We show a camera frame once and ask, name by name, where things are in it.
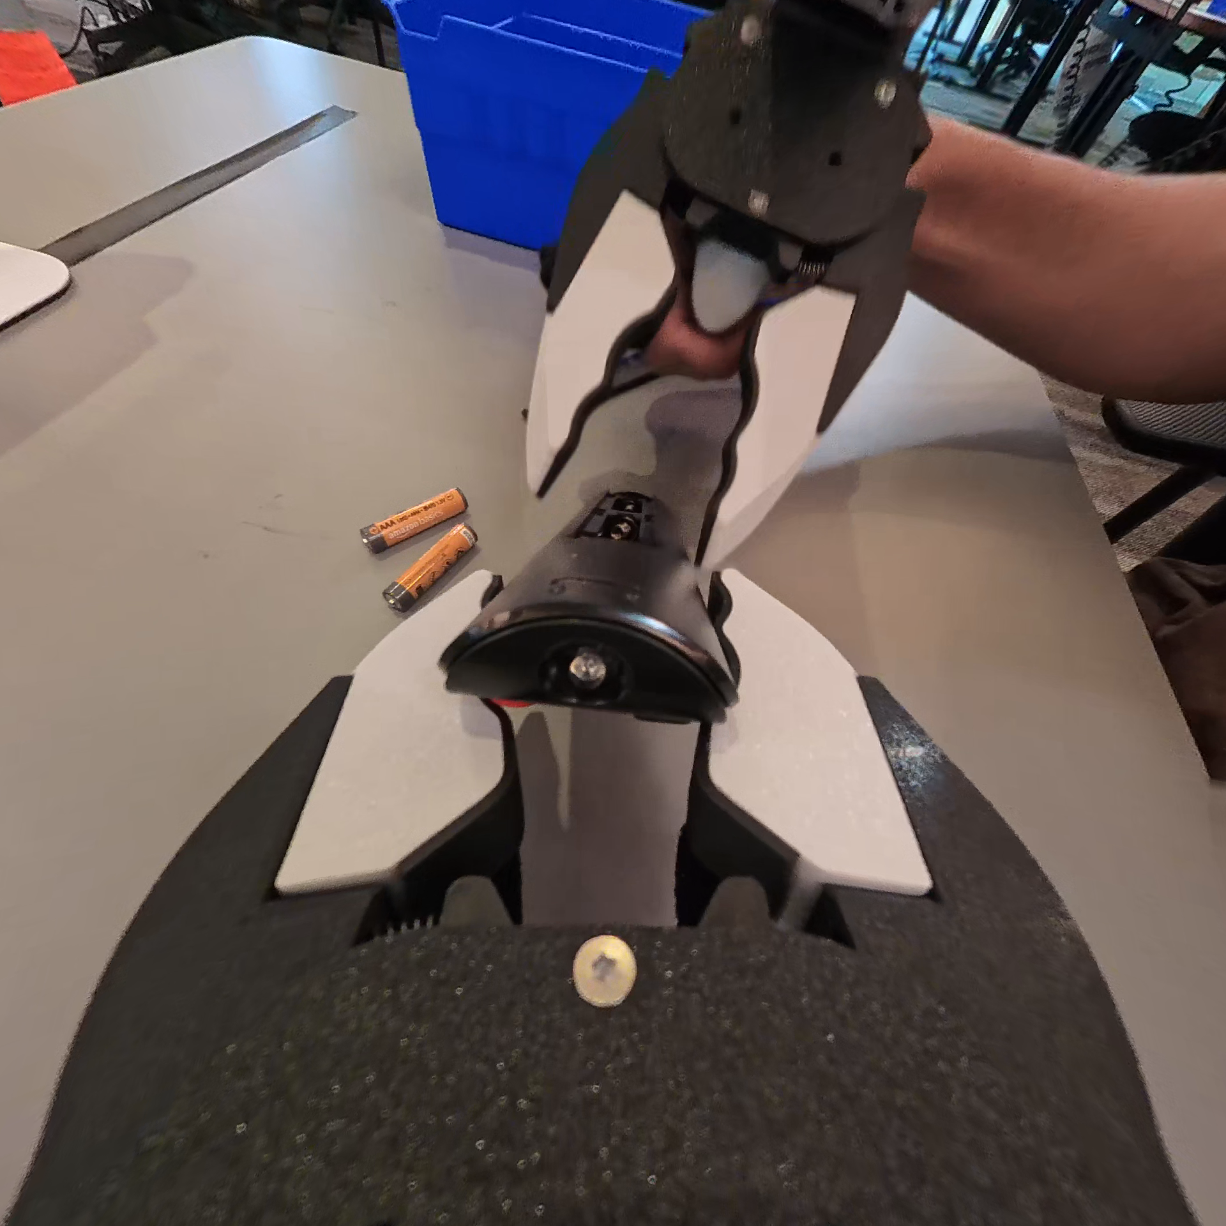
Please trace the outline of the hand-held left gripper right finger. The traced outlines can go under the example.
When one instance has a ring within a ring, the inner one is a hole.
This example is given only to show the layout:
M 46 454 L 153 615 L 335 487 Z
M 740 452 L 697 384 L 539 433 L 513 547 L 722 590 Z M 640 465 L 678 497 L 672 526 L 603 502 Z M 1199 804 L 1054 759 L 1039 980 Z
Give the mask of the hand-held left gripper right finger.
M 867 690 L 845 654 L 740 573 L 710 577 L 740 698 L 704 728 L 692 771 L 692 911 L 754 879 L 781 927 L 826 887 L 922 900 L 933 879 Z

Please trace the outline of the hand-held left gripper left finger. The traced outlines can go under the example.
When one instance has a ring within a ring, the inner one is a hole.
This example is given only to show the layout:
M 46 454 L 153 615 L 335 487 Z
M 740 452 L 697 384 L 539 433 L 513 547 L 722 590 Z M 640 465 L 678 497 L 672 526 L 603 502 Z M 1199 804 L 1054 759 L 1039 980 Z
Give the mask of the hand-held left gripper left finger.
M 390 626 L 354 667 L 314 782 L 275 870 L 280 895 L 379 887 L 410 870 L 500 874 L 523 848 L 511 718 L 445 690 L 440 654 L 484 610 L 465 573 Z

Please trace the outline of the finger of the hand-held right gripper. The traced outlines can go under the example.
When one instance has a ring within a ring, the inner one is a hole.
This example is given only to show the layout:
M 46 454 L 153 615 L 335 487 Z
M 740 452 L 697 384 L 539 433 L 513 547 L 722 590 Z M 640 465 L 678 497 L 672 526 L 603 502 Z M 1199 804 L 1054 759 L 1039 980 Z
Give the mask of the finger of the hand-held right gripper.
M 760 316 L 742 377 L 742 414 L 722 446 L 697 569 L 714 573 L 776 510 L 813 452 L 851 316 L 855 296 L 824 284 Z
M 596 409 L 649 380 L 634 364 L 621 368 L 621 354 L 641 346 L 640 333 L 645 324 L 661 318 L 672 286 L 673 257 L 657 209 L 620 191 L 543 318 L 528 398 L 528 487 L 533 501 L 551 490 L 576 454 Z

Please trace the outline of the orange and black battery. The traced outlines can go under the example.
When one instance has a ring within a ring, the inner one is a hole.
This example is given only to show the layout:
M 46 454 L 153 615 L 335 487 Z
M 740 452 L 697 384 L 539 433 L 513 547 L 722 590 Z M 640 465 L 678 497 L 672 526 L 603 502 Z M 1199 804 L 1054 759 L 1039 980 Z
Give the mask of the orange and black battery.
M 394 585 L 384 586 L 390 610 L 410 610 L 472 547 L 477 534 L 457 522 L 440 542 L 429 542 Z
M 445 521 L 457 521 L 465 510 L 465 497 L 457 487 L 445 487 L 408 510 L 394 510 L 379 522 L 366 522 L 359 526 L 359 542 L 371 553 L 371 554 L 384 554 Z

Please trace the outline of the black remote control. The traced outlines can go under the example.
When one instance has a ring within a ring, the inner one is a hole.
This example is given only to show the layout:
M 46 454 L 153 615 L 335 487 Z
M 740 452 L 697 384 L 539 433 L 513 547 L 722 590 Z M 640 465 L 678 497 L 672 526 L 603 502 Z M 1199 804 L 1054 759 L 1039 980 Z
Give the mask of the black remote control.
M 440 673 L 445 690 L 503 706 L 722 722 L 740 703 L 728 615 L 728 585 L 686 554 L 672 507 L 608 490 L 484 597 Z

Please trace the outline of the person's right forearm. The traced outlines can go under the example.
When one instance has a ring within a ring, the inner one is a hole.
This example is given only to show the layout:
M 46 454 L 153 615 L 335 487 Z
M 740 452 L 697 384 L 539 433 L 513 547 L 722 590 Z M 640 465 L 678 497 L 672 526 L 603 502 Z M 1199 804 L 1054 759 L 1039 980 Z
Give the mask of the person's right forearm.
M 1226 394 L 1226 175 L 1118 175 L 931 115 L 911 290 L 1056 384 Z

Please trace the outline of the person's right hand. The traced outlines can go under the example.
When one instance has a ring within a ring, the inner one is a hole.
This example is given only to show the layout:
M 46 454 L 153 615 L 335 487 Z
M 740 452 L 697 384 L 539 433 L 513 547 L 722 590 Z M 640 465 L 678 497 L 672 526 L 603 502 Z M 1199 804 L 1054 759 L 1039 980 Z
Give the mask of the person's right hand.
M 742 368 L 742 342 L 749 324 L 754 316 L 740 318 L 728 333 L 704 333 L 686 300 L 673 300 L 657 333 L 649 337 L 641 364 L 654 377 L 732 380 Z

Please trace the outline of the blue plastic bin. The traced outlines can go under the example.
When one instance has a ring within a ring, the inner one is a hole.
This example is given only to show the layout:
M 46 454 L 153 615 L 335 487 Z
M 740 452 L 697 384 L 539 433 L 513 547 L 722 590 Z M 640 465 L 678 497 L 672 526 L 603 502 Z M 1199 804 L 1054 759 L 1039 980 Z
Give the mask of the blue plastic bin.
M 705 7 L 672 0 L 394 0 L 435 220 L 539 253 L 600 137 Z

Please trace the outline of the black mesh office chair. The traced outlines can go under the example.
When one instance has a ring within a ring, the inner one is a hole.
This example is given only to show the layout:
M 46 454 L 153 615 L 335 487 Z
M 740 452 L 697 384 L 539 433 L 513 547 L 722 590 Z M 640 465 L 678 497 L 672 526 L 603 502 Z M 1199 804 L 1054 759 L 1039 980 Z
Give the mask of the black mesh office chair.
M 1106 538 L 1123 542 L 1131 531 L 1162 514 L 1180 497 L 1226 474 L 1226 405 L 1143 405 L 1100 394 L 1100 424 L 1118 446 L 1174 465 L 1143 501 L 1106 521 Z

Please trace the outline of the dark brown cloth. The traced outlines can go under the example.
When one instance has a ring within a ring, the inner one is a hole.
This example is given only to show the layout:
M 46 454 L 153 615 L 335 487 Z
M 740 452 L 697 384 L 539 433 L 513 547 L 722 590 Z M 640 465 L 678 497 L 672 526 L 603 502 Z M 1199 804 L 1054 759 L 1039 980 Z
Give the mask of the dark brown cloth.
M 1174 688 L 1204 774 L 1226 778 L 1226 569 L 1146 561 L 1126 586 Z

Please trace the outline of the white flat stand base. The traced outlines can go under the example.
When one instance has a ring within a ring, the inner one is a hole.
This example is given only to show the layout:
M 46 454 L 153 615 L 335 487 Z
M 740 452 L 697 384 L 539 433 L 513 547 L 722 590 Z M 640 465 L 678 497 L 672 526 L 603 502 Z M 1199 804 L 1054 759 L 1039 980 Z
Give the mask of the white flat stand base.
M 70 272 L 63 259 L 18 243 L 0 243 L 0 328 L 12 328 L 58 300 L 67 284 Z

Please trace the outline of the orange fabric item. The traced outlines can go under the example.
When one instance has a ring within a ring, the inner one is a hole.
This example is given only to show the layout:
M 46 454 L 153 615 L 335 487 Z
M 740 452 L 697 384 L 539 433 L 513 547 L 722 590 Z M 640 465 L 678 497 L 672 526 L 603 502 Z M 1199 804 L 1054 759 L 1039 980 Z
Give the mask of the orange fabric item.
M 77 89 L 77 75 L 39 30 L 0 31 L 0 103 L 5 108 L 39 101 L 63 89 Z

